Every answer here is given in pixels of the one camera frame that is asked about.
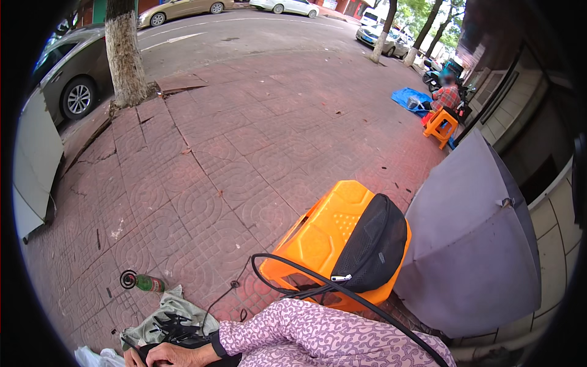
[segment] blue tarp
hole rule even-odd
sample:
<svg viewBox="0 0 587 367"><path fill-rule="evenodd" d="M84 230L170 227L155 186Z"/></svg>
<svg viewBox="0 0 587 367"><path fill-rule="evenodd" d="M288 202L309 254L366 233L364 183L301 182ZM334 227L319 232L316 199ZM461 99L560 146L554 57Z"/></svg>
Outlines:
<svg viewBox="0 0 587 367"><path fill-rule="evenodd" d="M426 102L426 101L432 102L432 98L429 95L425 95L424 93L418 92L417 90L413 90L412 88L404 88L404 89L396 90L392 94L392 99L394 101L396 101L397 103L399 103L399 105L401 107L405 108L406 110L411 111L420 117L426 116L428 111L422 110L418 106L416 106L416 108L412 108L412 109L409 109L407 107L407 99L412 96L418 98L420 100L420 103Z"/></svg>

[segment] road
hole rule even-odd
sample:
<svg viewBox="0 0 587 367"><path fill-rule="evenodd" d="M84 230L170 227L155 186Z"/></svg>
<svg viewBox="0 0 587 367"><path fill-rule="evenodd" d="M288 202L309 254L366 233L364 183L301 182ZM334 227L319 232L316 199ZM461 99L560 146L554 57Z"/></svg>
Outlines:
<svg viewBox="0 0 587 367"><path fill-rule="evenodd" d="M139 31L147 80L211 62L259 53L324 50L368 52L356 25L336 19L250 9L201 14Z"/></svg>

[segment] white van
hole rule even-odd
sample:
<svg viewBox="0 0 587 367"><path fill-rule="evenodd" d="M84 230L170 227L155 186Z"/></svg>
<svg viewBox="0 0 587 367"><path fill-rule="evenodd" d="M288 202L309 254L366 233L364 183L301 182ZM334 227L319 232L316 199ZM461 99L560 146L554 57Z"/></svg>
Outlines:
<svg viewBox="0 0 587 367"><path fill-rule="evenodd" d="M367 8L361 17L361 24L367 26L376 26L379 24L381 17L375 14L375 10L373 8Z"/></svg>

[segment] orange plastic stool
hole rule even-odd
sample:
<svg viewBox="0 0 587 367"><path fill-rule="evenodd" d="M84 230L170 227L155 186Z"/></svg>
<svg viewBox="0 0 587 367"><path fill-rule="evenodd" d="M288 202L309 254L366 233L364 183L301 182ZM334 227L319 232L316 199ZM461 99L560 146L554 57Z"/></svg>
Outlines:
<svg viewBox="0 0 587 367"><path fill-rule="evenodd" d="M375 194L357 181L337 182L306 214L300 217L273 250L273 254L315 271L325 278L330 278L332 269L351 232L373 196ZM402 262L392 278L378 289L359 294L375 305L381 304L389 297L406 257L411 240L410 226L407 221L406 225L407 241ZM275 281L283 288L294 290L297 288L285 278L294 274L303 274L300 270L273 259L266 259L259 267L259 271L267 280ZM309 275L308 278L323 285L323 282ZM333 294L339 301L326 306L347 312L367 310L341 292Z"/></svg>
<svg viewBox="0 0 587 367"><path fill-rule="evenodd" d="M448 123L444 127L440 127L443 121ZM426 123L426 129L424 130L424 136L429 137L430 135L436 136L440 140L439 149L443 149L450 136L457 131L458 121L452 117L452 115L444 110L444 108L436 111L434 115Z"/></svg>

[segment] scooter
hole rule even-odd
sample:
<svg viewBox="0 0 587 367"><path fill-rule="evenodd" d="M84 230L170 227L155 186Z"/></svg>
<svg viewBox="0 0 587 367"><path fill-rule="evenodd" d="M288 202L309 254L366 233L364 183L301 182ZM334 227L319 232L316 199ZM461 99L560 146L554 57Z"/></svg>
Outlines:
<svg viewBox="0 0 587 367"><path fill-rule="evenodd" d="M422 75L422 81L428 85L428 91L433 93L440 89L440 82L438 76L443 70L444 65L440 66L437 63L432 63L430 60L424 60L424 65L429 69Z"/></svg>

